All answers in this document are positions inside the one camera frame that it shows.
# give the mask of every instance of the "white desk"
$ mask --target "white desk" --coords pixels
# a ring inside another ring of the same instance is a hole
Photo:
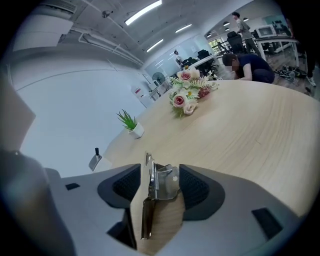
[[[213,58],[215,58],[216,56],[215,55],[210,55],[208,57],[205,57],[203,59],[200,59],[199,61],[197,61],[196,63],[192,64],[191,66],[189,66],[189,69],[190,68],[196,68],[198,66],[200,66],[201,64],[203,63],[206,63],[207,61],[210,61],[212,60]]]
[[[264,49],[262,47],[263,43],[280,42],[282,51],[283,51],[282,42],[290,42],[290,43],[292,43],[294,56],[295,56],[295,65],[296,65],[297,68],[299,67],[299,56],[298,56],[298,50],[297,50],[297,45],[296,45],[296,43],[299,43],[298,40],[293,39],[293,38],[291,38],[289,36],[273,36],[273,37],[266,37],[266,38],[258,38],[255,41],[258,44],[259,51],[261,53],[261,57],[264,60],[266,60],[266,55],[265,55]]]

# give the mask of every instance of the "light wood tabletop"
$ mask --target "light wood tabletop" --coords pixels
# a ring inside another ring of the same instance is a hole
[[[151,152],[161,165],[193,165],[262,186],[298,216],[311,208],[320,187],[320,102],[292,89],[253,81],[219,81],[191,116],[175,118],[165,94],[138,121],[134,140],[123,130],[104,156],[112,167],[141,165]],[[148,174],[132,203],[137,248],[154,255],[180,229],[184,201],[157,205],[150,240],[140,240]]]

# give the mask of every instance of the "man in dark shirt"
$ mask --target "man in dark shirt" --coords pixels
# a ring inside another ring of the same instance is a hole
[[[255,54],[237,56],[227,53],[223,55],[222,62],[230,71],[235,71],[234,79],[268,84],[272,84],[275,79],[275,74],[268,63]]]

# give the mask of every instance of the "metal clip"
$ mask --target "metal clip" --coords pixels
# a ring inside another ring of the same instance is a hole
[[[179,169],[168,164],[163,166],[157,164],[150,153],[145,156],[145,171],[148,170],[149,192],[143,201],[141,239],[151,237],[153,215],[156,203],[159,200],[172,200],[178,195]]]

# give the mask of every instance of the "ceiling light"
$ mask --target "ceiling light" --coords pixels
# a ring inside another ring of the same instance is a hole
[[[157,64],[155,64],[155,65],[158,65],[158,64],[160,64],[161,62],[163,62],[164,60],[160,60]]]
[[[143,8],[141,11],[137,12],[135,15],[133,15],[131,18],[127,19],[125,21],[125,24],[127,24],[128,26],[134,22],[136,19],[138,19],[139,17],[141,17],[142,15],[144,15],[145,13],[149,12],[150,10],[152,10],[153,8],[158,7],[159,5],[162,4],[162,0],[160,1],[156,1],[150,5],[148,5],[146,8]]]
[[[161,39],[159,42],[155,43],[154,45],[152,45],[148,50],[146,50],[146,52],[150,52],[153,48],[155,48],[158,44],[162,43],[163,39]]]
[[[191,25],[192,25],[192,24],[187,25],[187,26],[184,26],[183,28],[178,29],[178,30],[176,31],[176,33],[178,33],[178,32],[180,32],[181,30],[184,30],[184,29],[190,27]]]

